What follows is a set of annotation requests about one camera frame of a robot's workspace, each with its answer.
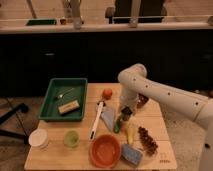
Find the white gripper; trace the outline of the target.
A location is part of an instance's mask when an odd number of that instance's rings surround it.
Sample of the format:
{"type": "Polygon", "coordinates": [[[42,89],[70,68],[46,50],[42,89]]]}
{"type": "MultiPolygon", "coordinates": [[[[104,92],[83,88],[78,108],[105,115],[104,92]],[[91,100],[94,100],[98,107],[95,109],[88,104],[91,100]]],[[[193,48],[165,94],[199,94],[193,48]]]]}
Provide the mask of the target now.
{"type": "MultiPolygon", "coordinates": [[[[130,115],[129,121],[134,121],[136,119],[136,104],[138,101],[138,94],[126,87],[121,88],[121,94],[119,97],[119,109],[122,110],[125,107],[129,107],[130,110],[133,112],[130,115]]],[[[115,123],[121,123],[123,114],[120,112],[116,118],[115,123]]]]}

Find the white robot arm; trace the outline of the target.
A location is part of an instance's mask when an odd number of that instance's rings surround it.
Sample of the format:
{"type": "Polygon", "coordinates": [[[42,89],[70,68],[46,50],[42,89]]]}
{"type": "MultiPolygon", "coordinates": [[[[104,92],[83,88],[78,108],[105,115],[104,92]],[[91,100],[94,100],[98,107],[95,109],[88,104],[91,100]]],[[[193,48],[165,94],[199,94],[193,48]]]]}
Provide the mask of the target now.
{"type": "Polygon", "coordinates": [[[213,171],[213,98],[157,83],[147,79],[147,70],[137,63],[118,74],[122,86],[120,107],[136,107],[144,95],[185,115],[206,130],[199,171],[213,171]]]}

